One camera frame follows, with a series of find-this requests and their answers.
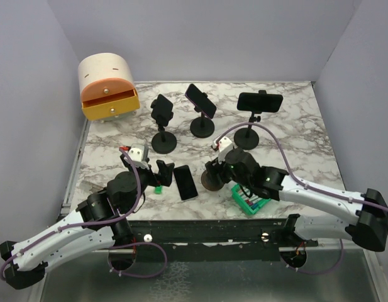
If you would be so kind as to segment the wood base phone stand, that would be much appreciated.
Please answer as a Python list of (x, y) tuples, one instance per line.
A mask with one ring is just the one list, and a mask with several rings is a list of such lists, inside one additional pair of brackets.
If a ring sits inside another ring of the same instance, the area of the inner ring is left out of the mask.
[(219, 191), (226, 184), (223, 173), (204, 171), (201, 175), (202, 186), (208, 191)]

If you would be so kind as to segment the grey silver phone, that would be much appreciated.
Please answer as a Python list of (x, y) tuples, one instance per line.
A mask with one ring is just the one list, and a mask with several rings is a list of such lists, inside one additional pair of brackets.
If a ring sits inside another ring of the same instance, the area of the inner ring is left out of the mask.
[(198, 197), (196, 185), (194, 183), (191, 170), (188, 165), (176, 167), (173, 170), (174, 179), (182, 201), (187, 201)]

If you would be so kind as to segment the black phone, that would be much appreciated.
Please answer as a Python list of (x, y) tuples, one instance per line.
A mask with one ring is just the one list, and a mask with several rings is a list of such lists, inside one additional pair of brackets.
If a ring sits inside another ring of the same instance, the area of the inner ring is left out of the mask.
[(283, 102), (281, 94), (242, 92), (238, 97), (237, 110), (254, 113), (276, 113)]

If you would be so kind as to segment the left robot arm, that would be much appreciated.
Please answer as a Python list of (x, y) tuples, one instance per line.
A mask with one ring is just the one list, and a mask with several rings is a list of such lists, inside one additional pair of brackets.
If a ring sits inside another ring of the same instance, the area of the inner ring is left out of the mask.
[(100, 249), (134, 248), (159, 244), (139, 242), (127, 217), (132, 214), (148, 186), (170, 186), (174, 164), (157, 161), (154, 173), (145, 161), (126, 161), (127, 171), (88, 196), (67, 216), (34, 237), (0, 245), (0, 278), (14, 289), (28, 288), (52, 269)]

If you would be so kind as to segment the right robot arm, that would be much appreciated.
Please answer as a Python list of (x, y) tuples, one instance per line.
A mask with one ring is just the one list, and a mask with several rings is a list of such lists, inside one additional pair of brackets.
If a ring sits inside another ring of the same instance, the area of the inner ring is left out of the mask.
[(301, 181), (284, 169), (259, 165), (240, 148), (207, 162), (201, 182), (209, 191), (219, 191), (225, 184), (235, 182), (262, 199), (303, 204), (324, 212), (323, 216), (297, 216), (292, 225), (283, 228), (281, 238), (286, 245), (337, 238), (374, 252), (385, 250), (388, 207), (377, 190), (340, 191)]

